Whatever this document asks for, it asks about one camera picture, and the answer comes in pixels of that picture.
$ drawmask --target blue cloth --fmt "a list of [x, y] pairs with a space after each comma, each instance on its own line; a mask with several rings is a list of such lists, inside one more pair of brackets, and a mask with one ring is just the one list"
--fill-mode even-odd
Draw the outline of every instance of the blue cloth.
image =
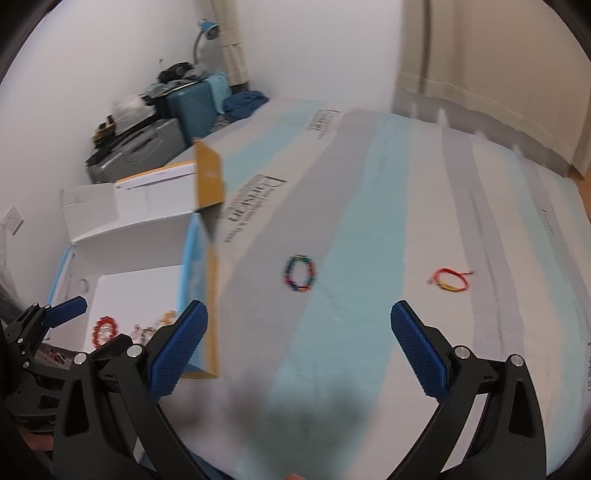
[[241, 92], [229, 96], [223, 101], [223, 110], [226, 119], [230, 122], [250, 117], [260, 106], [267, 103], [269, 99], [258, 90]]
[[216, 105], [217, 112], [220, 115], [223, 115], [223, 102], [232, 94], [232, 91], [230, 90], [230, 84], [228, 83], [228, 77], [225, 73], [218, 72], [212, 73], [204, 81], [208, 82], [212, 89], [213, 103]]

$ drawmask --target wall switch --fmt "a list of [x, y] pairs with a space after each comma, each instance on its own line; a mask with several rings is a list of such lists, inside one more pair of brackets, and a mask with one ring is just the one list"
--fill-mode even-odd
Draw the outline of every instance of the wall switch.
[[23, 222], [21, 214], [18, 213], [17, 208], [14, 206], [8, 211], [8, 213], [6, 214], [6, 217], [4, 217], [4, 219], [6, 220], [6, 226], [8, 227], [8, 230], [13, 235], [21, 227], [22, 222]]

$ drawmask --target beaded bracelet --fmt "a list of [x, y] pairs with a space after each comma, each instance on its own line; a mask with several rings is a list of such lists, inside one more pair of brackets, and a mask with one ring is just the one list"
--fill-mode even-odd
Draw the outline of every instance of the beaded bracelet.
[[[306, 268], [308, 270], [308, 278], [306, 279], [306, 283], [303, 285], [298, 285], [291, 279], [291, 274], [293, 272], [294, 265], [296, 262], [302, 262], [306, 264]], [[291, 288], [293, 291], [309, 291], [314, 284], [316, 279], [316, 266], [314, 262], [305, 255], [293, 255], [287, 261], [285, 265], [285, 271], [283, 273], [283, 281], [285, 284]]]
[[117, 322], [112, 317], [101, 317], [92, 331], [92, 344], [95, 348], [98, 348], [115, 338], [118, 333]]

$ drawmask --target beige curtain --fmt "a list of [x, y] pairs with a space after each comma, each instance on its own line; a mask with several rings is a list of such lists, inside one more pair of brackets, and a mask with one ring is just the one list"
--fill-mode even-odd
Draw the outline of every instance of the beige curtain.
[[220, 45], [230, 85], [248, 81], [244, 52], [238, 31], [236, 0], [200, 0], [204, 12], [212, 12], [220, 24]]
[[405, 0], [398, 87], [522, 131], [582, 174], [591, 62], [540, 0]]

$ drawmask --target large flat cardboard box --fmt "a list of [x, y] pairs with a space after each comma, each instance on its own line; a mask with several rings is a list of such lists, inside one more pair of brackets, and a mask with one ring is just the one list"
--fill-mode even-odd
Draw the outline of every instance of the large flat cardboard box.
[[[196, 210], [217, 203], [223, 192], [217, 191], [222, 184], [215, 153], [203, 147], [194, 147], [197, 158], [207, 160], [202, 168], [199, 160], [197, 165], [189, 161], [61, 192], [70, 246], [48, 302], [81, 295], [89, 307], [85, 315], [51, 330], [46, 343], [91, 352], [115, 329], [147, 343], [195, 299], [207, 306], [209, 322], [183, 376], [217, 376], [217, 256]], [[208, 183], [216, 175], [220, 181]]]

